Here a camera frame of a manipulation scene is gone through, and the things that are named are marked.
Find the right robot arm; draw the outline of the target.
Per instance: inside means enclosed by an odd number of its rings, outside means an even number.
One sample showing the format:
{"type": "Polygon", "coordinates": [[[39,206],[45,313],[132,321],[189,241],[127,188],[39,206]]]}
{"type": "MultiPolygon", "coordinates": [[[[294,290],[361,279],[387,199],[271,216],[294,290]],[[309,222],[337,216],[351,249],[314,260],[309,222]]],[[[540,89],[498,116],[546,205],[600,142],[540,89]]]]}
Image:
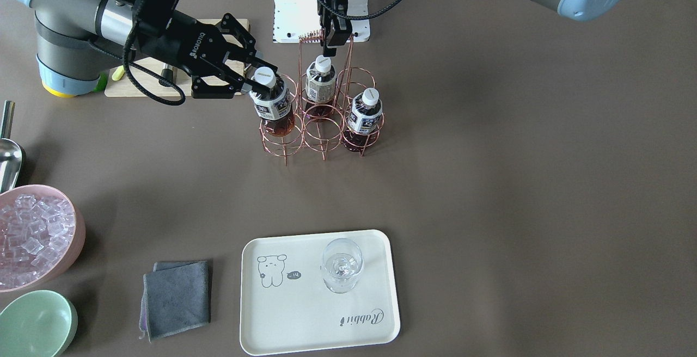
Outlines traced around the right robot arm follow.
{"type": "Polygon", "coordinates": [[[192,96],[203,99],[271,91],[234,71],[228,61],[277,73],[230,13],[216,24],[204,24],[177,11],[179,0],[17,1],[34,11],[38,69],[53,93],[72,97],[94,91],[117,64],[134,80],[131,69],[145,57],[184,72],[192,80],[192,96]]]}

